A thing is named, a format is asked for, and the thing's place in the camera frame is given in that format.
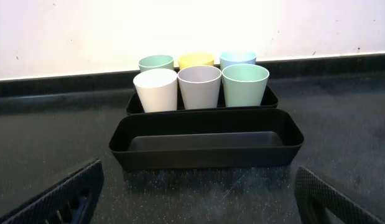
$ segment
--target tray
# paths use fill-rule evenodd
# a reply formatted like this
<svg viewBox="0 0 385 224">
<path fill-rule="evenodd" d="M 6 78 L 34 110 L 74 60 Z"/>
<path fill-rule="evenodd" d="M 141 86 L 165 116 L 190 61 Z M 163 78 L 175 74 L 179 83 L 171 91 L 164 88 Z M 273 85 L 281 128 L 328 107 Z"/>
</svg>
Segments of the tray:
<svg viewBox="0 0 385 224">
<path fill-rule="evenodd" d="M 235 109 L 256 109 L 256 108 L 277 108 L 278 98 L 274 92 L 267 86 L 264 90 L 264 95 L 262 97 L 261 106 L 239 106 L 226 108 L 225 107 L 225 97 L 224 97 L 224 88 L 223 84 L 220 85 L 220 92 L 218 94 L 218 103 L 217 108 L 210 109 L 199 109 L 199 110 L 186 110 L 184 107 L 184 102 L 182 101 L 181 90 L 178 88 L 177 93 L 177 111 L 169 112 L 188 112 L 188 111 L 218 111 L 218 110 L 235 110 Z M 126 107 L 126 113 L 128 115 L 144 113 L 140 99 L 138 98 L 137 93 L 133 94 L 129 100 L 129 103 Z"/>
<path fill-rule="evenodd" d="M 124 118 L 109 143 L 124 169 L 277 167 L 304 137 L 278 109 L 145 113 Z"/>
</svg>

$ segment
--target speckled black surface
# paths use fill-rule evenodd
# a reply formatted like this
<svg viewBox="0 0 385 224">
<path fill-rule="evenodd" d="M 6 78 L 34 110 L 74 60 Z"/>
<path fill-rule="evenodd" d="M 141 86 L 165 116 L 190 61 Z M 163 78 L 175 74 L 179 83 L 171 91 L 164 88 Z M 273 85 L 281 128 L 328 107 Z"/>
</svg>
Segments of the speckled black surface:
<svg viewBox="0 0 385 224">
<path fill-rule="evenodd" d="M 0 198 L 90 157 L 105 183 L 92 223 L 300 223 L 298 166 L 385 205 L 385 78 L 270 80 L 305 144 L 289 167 L 123 171 L 108 143 L 132 90 L 0 99 Z"/>
</svg>

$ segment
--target tray bottom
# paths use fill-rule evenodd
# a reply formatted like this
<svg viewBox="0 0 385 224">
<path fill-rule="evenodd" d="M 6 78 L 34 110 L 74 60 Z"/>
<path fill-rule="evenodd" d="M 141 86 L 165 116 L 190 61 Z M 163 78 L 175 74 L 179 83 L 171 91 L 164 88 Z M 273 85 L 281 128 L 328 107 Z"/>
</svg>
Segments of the tray bottom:
<svg viewBox="0 0 385 224">
<path fill-rule="evenodd" d="M 191 149 L 229 149 L 285 146 L 272 131 L 248 133 L 179 134 L 138 136 L 128 151 L 179 151 Z"/>
</svg>

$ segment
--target mint green cup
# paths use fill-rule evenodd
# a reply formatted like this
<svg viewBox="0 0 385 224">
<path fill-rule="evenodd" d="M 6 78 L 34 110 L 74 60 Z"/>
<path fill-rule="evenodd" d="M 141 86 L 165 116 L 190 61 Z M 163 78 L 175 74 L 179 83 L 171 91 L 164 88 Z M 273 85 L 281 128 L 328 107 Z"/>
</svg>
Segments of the mint green cup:
<svg viewBox="0 0 385 224">
<path fill-rule="evenodd" d="M 269 72 L 251 64 L 230 65 L 223 70 L 226 107 L 260 106 Z"/>
<path fill-rule="evenodd" d="M 167 68 L 174 70 L 174 59 L 169 55 L 153 55 L 141 59 L 138 62 L 140 72 L 145 72 L 156 68 Z"/>
</svg>

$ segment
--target cup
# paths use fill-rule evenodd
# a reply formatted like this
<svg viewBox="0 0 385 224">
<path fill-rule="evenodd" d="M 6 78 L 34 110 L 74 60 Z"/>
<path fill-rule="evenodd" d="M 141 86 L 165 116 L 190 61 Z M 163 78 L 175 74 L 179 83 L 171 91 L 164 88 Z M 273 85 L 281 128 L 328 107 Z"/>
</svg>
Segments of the cup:
<svg viewBox="0 0 385 224">
<path fill-rule="evenodd" d="M 146 113 L 177 109 L 177 73 L 166 68 L 141 72 L 133 80 Z"/>
<path fill-rule="evenodd" d="M 230 65 L 223 70 L 225 105 L 260 106 L 269 72 L 251 64 Z"/>
<path fill-rule="evenodd" d="M 230 66 L 240 63 L 256 64 L 256 53 L 252 51 L 229 51 L 223 52 L 220 55 L 220 68 L 221 71 Z"/>
<path fill-rule="evenodd" d="M 216 108 L 221 70 L 198 65 L 179 71 L 179 83 L 185 109 Z"/>
<path fill-rule="evenodd" d="M 169 55 L 153 55 L 141 59 L 138 62 L 140 72 L 145 72 L 155 68 L 167 68 L 174 70 L 174 59 Z"/>
<path fill-rule="evenodd" d="M 192 53 L 179 57 L 180 70 L 196 65 L 214 66 L 215 58 L 209 53 Z"/>
</svg>

